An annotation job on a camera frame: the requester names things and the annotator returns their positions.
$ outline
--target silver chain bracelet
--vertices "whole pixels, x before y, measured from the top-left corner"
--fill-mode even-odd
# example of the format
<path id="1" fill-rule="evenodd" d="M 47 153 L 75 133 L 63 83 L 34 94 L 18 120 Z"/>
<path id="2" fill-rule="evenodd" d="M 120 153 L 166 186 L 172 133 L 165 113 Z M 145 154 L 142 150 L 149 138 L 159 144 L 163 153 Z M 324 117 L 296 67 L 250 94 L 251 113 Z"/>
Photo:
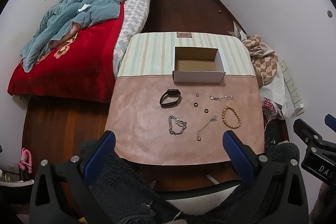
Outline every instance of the silver chain bracelet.
<path id="1" fill-rule="evenodd" d="M 223 96 L 223 97 L 213 97 L 213 96 L 210 96 L 210 99 L 211 100 L 220 100 L 220 99 L 226 99 L 226 100 L 234 100 L 233 96 Z"/>
<path id="2" fill-rule="evenodd" d="M 174 119 L 176 121 L 176 124 L 179 126 L 179 127 L 182 127 L 182 129 L 178 132 L 175 132 L 173 131 L 173 125 L 171 123 L 171 119 Z M 169 122 L 169 133 L 170 134 L 174 134 L 174 135 L 179 135 L 179 134 L 182 134 L 183 131 L 187 128 L 187 123 L 180 120 L 178 117 L 176 116 L 173 116 L 173 115 L 170 115 L 169 118 L 168 118 L 168 122 Z"/>
<path id="3" fill-rule="evenodd" d="M 215 122 L 217 121 L 217 116 L 218 116 L 218 112 L 216 111 L 217 115 L 212 116 L 210 121 L 199 131 L 197 131 L 197 140 L 200 141 L 201 140 L 201 136 L 200 136 L 200 132 L 205 129 L 211 122 Z"/>

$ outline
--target power strip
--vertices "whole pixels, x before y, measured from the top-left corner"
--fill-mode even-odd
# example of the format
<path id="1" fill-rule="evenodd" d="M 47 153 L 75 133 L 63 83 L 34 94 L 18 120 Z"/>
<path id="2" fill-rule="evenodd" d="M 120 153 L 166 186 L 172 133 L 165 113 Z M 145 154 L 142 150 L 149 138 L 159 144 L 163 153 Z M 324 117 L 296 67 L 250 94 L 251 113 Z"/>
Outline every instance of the power strip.
<path id="1" fill-rule="evenodd" d="M 298 116 L 302 114 L 303 112 L 305 112 L 303 101 L 300 95 L 300 90 L 298 89 L 296 81 L 293 78 L 292 72 L 287 66 L 285 60 L 282 60 L 279 65 L 280 65 L 280 68 L 283 74 L 283 79 L 285 80 L 289 95 L 292 99 L 296 116 Z"/>

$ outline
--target blue comforter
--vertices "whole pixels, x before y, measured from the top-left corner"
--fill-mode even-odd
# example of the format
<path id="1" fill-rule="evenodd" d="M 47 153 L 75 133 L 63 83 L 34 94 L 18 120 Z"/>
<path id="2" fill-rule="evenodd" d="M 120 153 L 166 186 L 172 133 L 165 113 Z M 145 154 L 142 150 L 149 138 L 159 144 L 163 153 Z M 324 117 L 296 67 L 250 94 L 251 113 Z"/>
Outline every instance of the blue comforter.
<path id="1" fill-rule="evenodd" d="M 25 72 L 29 72 L 38 59 L 50 52 L 50 41 L 59 41 L 70 32 L 73 22 L 83 29 L 118 18 L 120 2 L 123 1 L 60 0 L 45 13 L 33 39 L 20 52 Z"/>

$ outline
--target small brown object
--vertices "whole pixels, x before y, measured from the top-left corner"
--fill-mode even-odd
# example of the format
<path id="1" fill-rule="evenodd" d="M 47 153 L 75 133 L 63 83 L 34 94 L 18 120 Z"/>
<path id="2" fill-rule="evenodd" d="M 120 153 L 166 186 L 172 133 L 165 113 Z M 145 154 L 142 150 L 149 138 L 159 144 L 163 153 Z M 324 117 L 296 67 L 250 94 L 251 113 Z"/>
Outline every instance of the small brown object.
<path id="1" fill-rule="evenodd" d="M 238 125 L 237 126 L 233 126 L 231 125 L 230 123 L 227 122 L 227 120 L 225 119 L 225 115 L 226 115 L 226 110 L 227 109 L 230 109 L 237 117 L 238 119 Z M 237 129 L 237 128 L 240 128 L 241 124 L 242 124 L 242 119 L 241 117 L 239 116 L 238 114 L 238 111 L 232 107 L 232 106 L 226 106 L 224 109 L 223 109 L 223 114 L 222 114 L 222 120 L 223 120 L 223 123 L 228 127 L 228 128 L 232 128 L 232 129 Z"/>

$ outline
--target checkered sheet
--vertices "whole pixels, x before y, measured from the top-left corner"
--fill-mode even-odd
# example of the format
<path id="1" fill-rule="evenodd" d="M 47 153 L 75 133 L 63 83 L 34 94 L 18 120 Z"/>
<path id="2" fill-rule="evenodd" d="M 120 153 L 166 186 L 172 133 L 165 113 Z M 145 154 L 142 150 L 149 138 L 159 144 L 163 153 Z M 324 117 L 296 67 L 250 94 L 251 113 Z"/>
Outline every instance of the checkered sheet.
<path id="1" fill-rule="evenodd" d="M 132 36 L 140 33 L 146 23 L 151 0 L 126 0 L 124 22 L 113 52 L 113 73 L 117 78 L 119 66 Z"/>

